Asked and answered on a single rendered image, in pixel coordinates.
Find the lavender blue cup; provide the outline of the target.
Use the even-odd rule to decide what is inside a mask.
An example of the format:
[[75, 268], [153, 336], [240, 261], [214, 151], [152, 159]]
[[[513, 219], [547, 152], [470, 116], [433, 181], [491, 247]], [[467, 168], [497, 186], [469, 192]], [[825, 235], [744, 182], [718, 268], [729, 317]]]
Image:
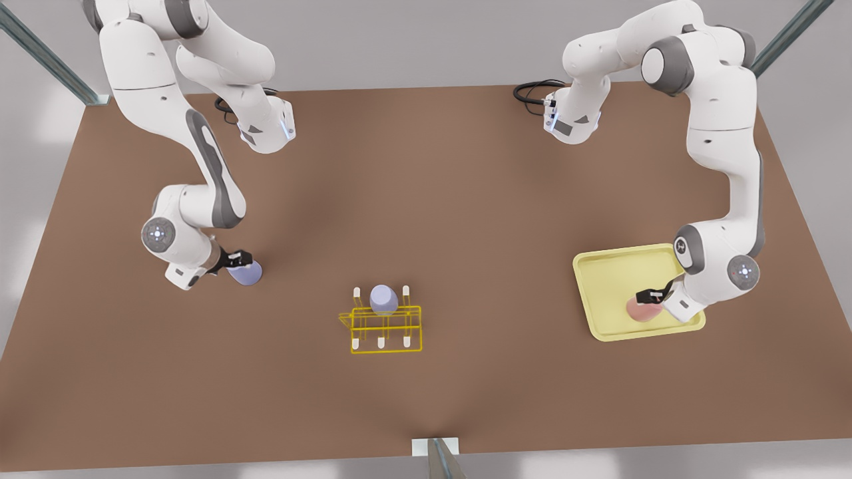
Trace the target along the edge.
[[370, 307], [377, 315], [392, 315], [399, 307], [397, 294], [387, 285], [376, 285], [370, 292]]
[[227, 267], [226, 270], [228, 270], [232, 279], [244, 286], [255, 285], [264, 273], [262, 266], [257, 261], [238, 267]]

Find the pink cup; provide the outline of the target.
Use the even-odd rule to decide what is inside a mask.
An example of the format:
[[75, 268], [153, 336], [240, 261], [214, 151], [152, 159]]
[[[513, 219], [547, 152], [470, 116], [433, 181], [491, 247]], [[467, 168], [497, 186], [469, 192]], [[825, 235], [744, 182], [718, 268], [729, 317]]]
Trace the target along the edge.
[[626, 312], [633, 321], [647, 322], [659, 316], [664, 308], [659, 303], [639, 303], [635, 297], [631, 297], [626, 304]]

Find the pale yellow tray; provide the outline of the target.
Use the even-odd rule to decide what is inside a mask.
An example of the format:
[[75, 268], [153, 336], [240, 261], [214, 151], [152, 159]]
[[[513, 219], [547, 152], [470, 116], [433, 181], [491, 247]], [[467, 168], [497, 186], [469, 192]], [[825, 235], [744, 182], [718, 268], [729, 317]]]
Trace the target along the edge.
[[581, 253], [573, 259], [573, 270], [588, 328], [599, 341], [644, 339], [705, 327], [704, 312], [686, 323], [666, 310], [646, 322], [635, 321], [627, 312], [626, 304], [636, 292], [660, 290], [668, 280], [681, 275], [683, 270], [670, 243]]

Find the silver frame post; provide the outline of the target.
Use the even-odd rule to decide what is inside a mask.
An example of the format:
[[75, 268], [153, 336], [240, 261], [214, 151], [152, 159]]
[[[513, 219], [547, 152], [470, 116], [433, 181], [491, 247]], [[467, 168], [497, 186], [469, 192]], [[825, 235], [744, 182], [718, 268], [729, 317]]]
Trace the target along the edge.
[[807, 0], [785, 27], [759, 52], [749, 69], [759, 78], [835, 0]]
[[457, 437], [415, 438], [411, 440], [411, 455], [428, 458], [429, 479], [467, 479], [457, 461]]
[[23, 21], [2, 3], [0, 3], [0, 31], [13, 39], [37, 64], [51, 73], [86, 106], [104, 106], [109, 103], [109, 94], [97, 94], [92, 90], [48, 45], [40, 40]]

